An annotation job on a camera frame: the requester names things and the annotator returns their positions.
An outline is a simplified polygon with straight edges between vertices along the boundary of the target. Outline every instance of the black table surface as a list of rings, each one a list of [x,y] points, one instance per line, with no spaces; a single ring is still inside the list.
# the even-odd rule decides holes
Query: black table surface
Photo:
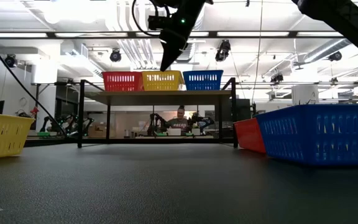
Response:
[[[0,159],[0,223],[358,223],[358,167],[220,144],[74,144]]]

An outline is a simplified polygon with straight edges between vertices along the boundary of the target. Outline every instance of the black wire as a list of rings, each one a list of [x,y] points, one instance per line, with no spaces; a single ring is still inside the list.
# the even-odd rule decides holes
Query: black wire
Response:
[[[1,57],[0,55],[0,61],[2,62],[2,64],[4,64],[4,66],[6,67],[6,69],[9,71],[9,73],[13,76],[13,78],[18,82],[18,84],[23,88],[23,90],[36,102],[38,103],[38,105],[48,114],[48,116],[50,117],[50,119],[56,123],[58,125],[58,127],[60,128],[60,130],[62,131],[62,133],[65,134],[66,136],[66,131],[59,125],[59,123],[57,123],[57,121],[55,120],[55,118],[53,118],[53,116],[47,111],[47,109],[45,109],[44,106],[42,106],[42,104],[33,96],[31,95],[31,93],[25,88],[25,86],[23,85],[23,83],[20,82],[20,80],[16,77],[16,75],[12,72],[11,68],[9,68],[9,66],[7,65],[7,63],[5,62],[5,60]]]
[[[155,8],[155,16],[158,17],[158,9],[157,9],[157,6],[154,4],[154,2],[152,2],[152,3],[153,3],[154,8]],[[134,0],[134,2],[132,3],[132,17],[134,18],[134,21],[135,21],[135,24],[136,24],[137,28],[138,28],[142,33],[144,33],[144,34],[146,34],[146,35],[149,35],[149,36],[151,36],[151,37],[158,37],[159,34],[151,34],[151,33],[149,33],[149,32],[146,32],[146,31],[144,31],[144,30],[140,27],[140,25],[137,23],[136,17],[135,17],[135,4],[136,4],[136,0]]]
[[[164,8],[165,8],[165,11],[167,12],[167,17],[170,17],[170,16],[171,16],[171,13],[170,13],[170,11],[169,11],[168,6],[164,6]]]

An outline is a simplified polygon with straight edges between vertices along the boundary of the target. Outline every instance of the ceiling duct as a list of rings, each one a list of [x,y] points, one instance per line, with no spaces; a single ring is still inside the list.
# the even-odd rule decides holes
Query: ceiling duct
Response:
[[[104,71],[88,57],[89,50],[84,44],[77,46],[72,40],[65,40],[60,45],[60,64],[63,68],[75,71],[82,77],[101,77]]]
[[[14,54],[16,60],[27,65],[38,63],[39,60],[49,60],[50,57],[35,47],[1,47],[0,54]]]
[[[326,58],[339,50],[343,49],[344,47],[347,47],[351,45],[352,42],[347,39],[341,39],[341,40],[330,40],[323,44],[322,46],[318,47],[317,49],[313,50],[312,52],[306,54],[303,57],[303,62],[298,62],[298,65],[303,65],[307,63],[313,63],[316,62],[322,58]]]

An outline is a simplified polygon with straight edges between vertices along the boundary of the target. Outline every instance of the ceiling light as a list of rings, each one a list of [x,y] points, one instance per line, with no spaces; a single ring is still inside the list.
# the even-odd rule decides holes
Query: ceiling light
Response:
[[[0,33],[0,38],[41,38],[47,37],[46,33]]]
[[[193,39],[193,40],[187,40],[187,42],[189,44],[205,44],[206,40],[197,40],[197,39]]]
[[[152,34],[152,35],[160,35],[160,32],[149,32],[149,34]],[[137,32],[136,33],[136,36],[137,37],[148,37],[148,35],[142,33],[142,32]]]
[[[63,38],[74,38],[74,37],[127,37],[128,34],[126,32],[57,32],[55,33],[57,37]]]
[[[289,32],[218,32],[218,37],[285,37]]]
[[[207,37],[209,32],[193,31],[190,33],[190,37]]]
[[[298,37],[342,37],[338,32],[299,32]]]

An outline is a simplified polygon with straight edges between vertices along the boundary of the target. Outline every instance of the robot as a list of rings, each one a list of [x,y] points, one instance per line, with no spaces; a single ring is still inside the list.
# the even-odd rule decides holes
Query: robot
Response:
[[[52,119],[50,119],[49,116],[46,116],[44,118],[44,124],[42,125],[42,128],[40,129],[41,133],[44,133],[46,131],[45,128],[46,128],[48,121],[52,121]],[[75,131],[73,128],[75,128],[77,121],[78,121],[78,117],[75,114],[70,114],[68,116],[61,116],[57,119],[57,122],[58,122],[57,124],[54,122],[51,122],[52,126],[48,127],[47,131],[48,132],[56,132],[58,136],[63,136],[64,133],[62,133],[61,129],[60,129],[60,127],[62,127],[66,131],[67,136],[69,136],[72,132]]]
[[[149,28],[161,30],[159,38],[164,49],[161,71],[165,71],[187,48],[187,40],[205,3],[212,0],[150,0],[156,15],[149,17]],[[325,22],[358,47],[358,7],[351,0],[292,0],[305,15]],[[164,7],[167,17],[158,16],[157,7]],[[178,9],[170,14],[168,7]]]
[[[201,124],[204,123],[202,126],[200,126],[200,132],[203,133],[204,128],[211,126],[215,123],[215,121],[212,118],[204,118],[200,116],[199,113],[194,113],[190,118],[187,120],[187,128],[185,129],[185,132],[190,132],[193,129],[194,124]],[[150,114],[150,126],[147,130],[148,136],[154,136],[155,133],[163,133],[166,132],[169,128],[168,122],[163,119],[159,114],[152,113]]]

